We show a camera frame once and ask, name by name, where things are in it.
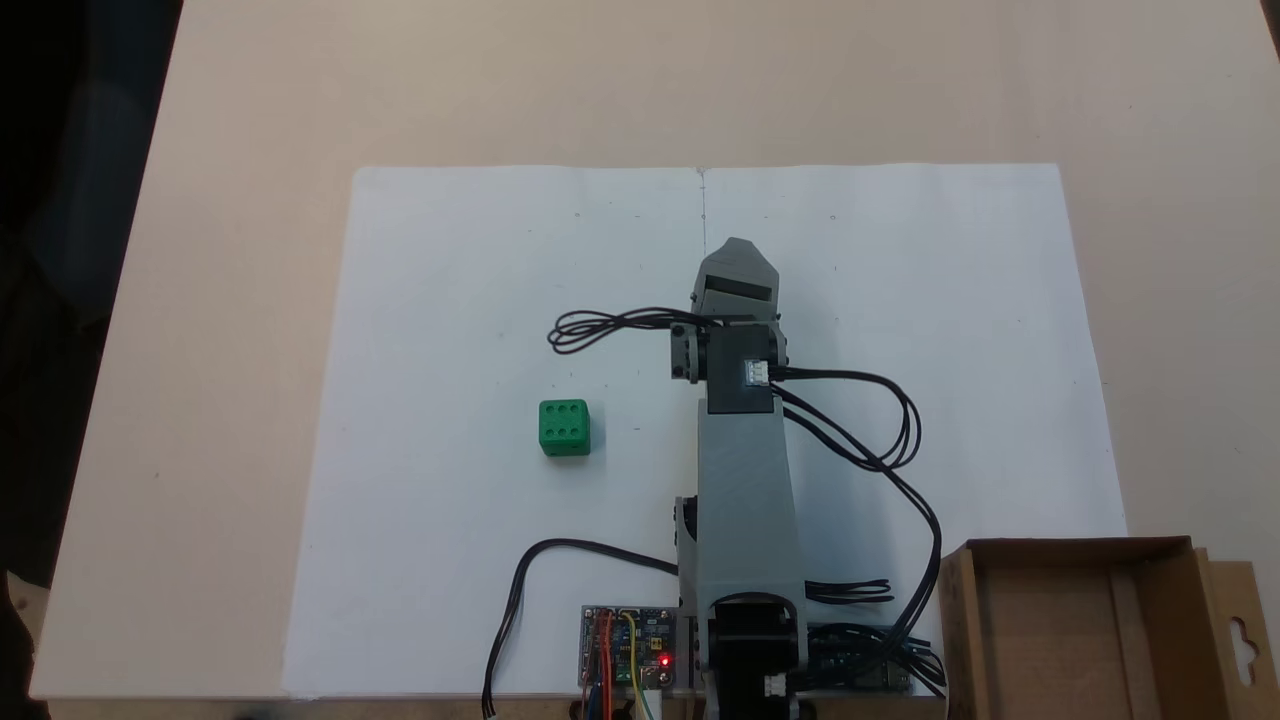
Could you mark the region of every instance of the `cable connector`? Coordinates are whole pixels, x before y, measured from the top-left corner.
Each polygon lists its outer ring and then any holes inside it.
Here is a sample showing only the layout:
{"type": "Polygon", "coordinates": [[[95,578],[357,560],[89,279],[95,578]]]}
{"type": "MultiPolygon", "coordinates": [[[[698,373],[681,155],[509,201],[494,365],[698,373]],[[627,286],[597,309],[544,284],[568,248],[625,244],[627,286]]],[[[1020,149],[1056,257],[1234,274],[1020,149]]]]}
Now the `cable connector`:
{"type": "Polygon", "coordinates": [[[768,387],[769,361],[768,360],[742,360],[745,380],[748,386],[768,387]]]}
{"type": "Polygon", "coordinates": [[[777,675],[764,676],[764,697],[786,697],[787,696],[787,674],[778,673],[777,675]]]}

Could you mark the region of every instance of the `box hanger hole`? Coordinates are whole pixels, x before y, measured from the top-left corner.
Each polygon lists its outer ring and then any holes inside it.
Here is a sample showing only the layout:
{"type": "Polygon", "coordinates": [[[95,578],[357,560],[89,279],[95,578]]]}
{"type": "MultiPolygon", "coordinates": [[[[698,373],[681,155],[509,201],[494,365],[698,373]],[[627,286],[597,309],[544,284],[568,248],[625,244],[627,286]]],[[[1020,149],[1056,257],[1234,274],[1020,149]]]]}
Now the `box hanger hole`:
{"type": "Polygon", "coordinates": [[[1258,656],[1258,646],[1253,644],[1244,632],[1244,620],[1231,618],[1231,650],[1235,651],[1235,671],[1240,682],[1253,685],[1253,660],[1258,656]]]}

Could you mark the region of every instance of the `blue wire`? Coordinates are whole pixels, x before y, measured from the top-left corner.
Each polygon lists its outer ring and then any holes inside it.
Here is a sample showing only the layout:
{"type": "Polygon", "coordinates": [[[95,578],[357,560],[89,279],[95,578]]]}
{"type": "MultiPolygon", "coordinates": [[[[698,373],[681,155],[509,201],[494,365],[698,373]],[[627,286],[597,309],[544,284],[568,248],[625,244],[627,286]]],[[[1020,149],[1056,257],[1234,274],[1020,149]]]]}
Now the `blue wire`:
{"type": "Polygon", "coordinates": [[[595,707],[596,691],[600,685],[591,685],[591,694],[586,696],[586,707],[582,708],[582,720],[591,720],[591,708],[595,707]]]}

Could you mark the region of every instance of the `gray robotic arm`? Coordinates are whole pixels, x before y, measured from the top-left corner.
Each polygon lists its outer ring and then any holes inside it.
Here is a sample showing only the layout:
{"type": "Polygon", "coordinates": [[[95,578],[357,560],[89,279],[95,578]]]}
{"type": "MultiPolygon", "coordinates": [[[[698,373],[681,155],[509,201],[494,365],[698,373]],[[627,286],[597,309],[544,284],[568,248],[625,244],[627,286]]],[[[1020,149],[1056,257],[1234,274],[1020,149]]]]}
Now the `gray robotic arm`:
{"type": "Polygon", "coordinates": [[[700,674],[708,720],[799,715],[787,673],[808,661],[808,623],[782,402],[769,365],[786,364],[778,273],[730,238],[698,272],[692,311],[673,324],[672,377],[707,383],[698,402],[698,496],[676,500],[684,674],[700,674]]]}

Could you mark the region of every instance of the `microcontroller board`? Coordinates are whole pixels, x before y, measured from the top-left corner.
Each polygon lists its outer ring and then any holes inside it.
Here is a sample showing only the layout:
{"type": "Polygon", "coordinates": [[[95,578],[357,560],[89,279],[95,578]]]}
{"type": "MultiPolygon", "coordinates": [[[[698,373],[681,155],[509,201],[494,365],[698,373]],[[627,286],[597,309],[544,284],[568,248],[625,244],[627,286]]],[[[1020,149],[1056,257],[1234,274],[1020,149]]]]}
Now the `microcontroller board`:
{"type": "Polygon", "coordinates": [[[579,625],[579,683],[590,685],[598,682],[607,660],[613,684],[630,688],[632,643],[640,689],[669,687],[676,678],[675,607],[582,606],[579,625]],[[632,637],[627,616],[635,620],[637,637],[632,637]]]}

